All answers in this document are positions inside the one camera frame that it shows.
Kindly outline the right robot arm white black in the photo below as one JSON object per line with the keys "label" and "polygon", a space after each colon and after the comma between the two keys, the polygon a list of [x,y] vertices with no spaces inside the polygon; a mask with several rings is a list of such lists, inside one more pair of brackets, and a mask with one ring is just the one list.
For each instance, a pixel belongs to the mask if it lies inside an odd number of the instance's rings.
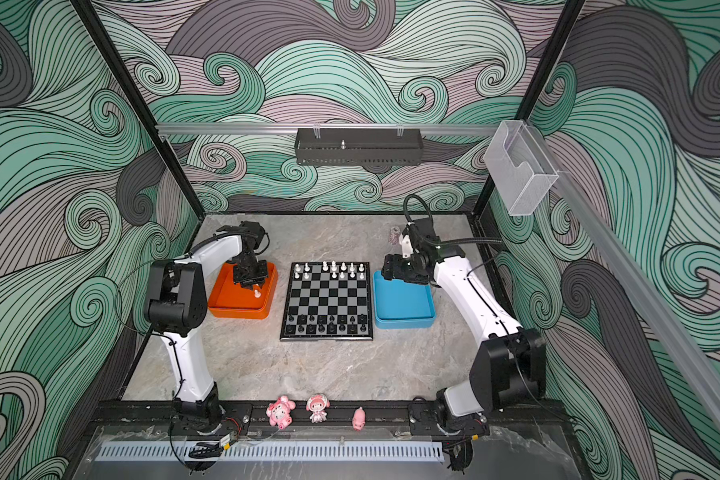
{"label": "right robot arm white black", "polygon": [[539,399],[546,391],[546,341],[494,298],[463,256],[436,261],[421,254],[385,256],[386,280],[438,285],[462,315],[477,344],[465,381],[441,392],[445,415],[460,418]]}

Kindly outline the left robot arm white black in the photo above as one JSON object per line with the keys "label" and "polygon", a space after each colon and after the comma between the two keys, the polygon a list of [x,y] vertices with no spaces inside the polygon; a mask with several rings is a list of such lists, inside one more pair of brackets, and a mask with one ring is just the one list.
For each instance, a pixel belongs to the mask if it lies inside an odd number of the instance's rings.
{"label": "left robot arm white black", "polygon": [[219,227],[185,255],[151,264],[144,316],[166,347],[176,380],[172,406],[182,419],[215,428],[224,418],[199,327],[207,312],[260,317],[274,272],[257,256],[268,233],[255,221]]}

